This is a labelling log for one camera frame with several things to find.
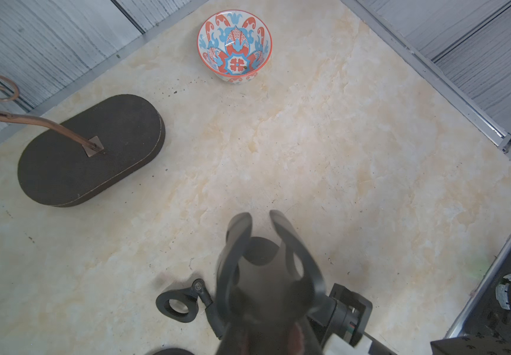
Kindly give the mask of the black microphone stand pole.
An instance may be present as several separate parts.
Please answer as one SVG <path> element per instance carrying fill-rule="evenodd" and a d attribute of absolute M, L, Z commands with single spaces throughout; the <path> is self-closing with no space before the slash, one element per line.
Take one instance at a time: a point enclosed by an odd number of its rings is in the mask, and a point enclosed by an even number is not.
<path fill-rule="evenodd" d="M 307 319 L 326 297 L 322 273 L 286 216 L 272 210 L 270 221 L 279 243 L 253 235 L 248 212 L 228 225 L 216 273 L 218 354 L 322 352 Z"/>

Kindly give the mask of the spare black microphone pole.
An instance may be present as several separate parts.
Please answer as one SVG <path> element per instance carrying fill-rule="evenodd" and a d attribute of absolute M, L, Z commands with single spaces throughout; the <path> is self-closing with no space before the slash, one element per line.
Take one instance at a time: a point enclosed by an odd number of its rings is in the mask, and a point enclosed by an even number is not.
<path fill-rule="evenodd" d="M 207 322 L 215 336 L 224 336 L 225 322 L 216 309 L 205 282 L 201 278 L 193 281 L 188 288 L 165 291 L 156 298 L 157 309 L 166 317 L 181 323 L 193 322 L 199 313 L 199 301 L 204 304 Z"/>

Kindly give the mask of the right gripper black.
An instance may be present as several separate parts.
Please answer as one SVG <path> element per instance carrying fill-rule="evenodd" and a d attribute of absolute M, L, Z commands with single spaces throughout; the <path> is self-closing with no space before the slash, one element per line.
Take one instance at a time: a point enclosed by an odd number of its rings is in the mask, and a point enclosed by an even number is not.
<path fill-rule="evenodd" d="M 308 314 L 308 321 L 322 348 L 332 335 L 356 346 L 365 333 L 372 308 L 371 301 L 335 283 L 320 308 Z"/>

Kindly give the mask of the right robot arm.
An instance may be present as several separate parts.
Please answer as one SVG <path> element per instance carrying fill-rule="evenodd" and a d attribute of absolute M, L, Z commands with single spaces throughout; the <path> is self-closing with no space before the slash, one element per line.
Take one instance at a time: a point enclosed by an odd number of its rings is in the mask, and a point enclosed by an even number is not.
<path fill-rule="evenodd" d="M 365 332 L 371 313 L 370 301 L 335 284 L 323 307 L 307 318 L 324 354 L 391 354 Z M 430 346 L 433 354 L 511 354 L 511 249 L 459 336 Z"/>

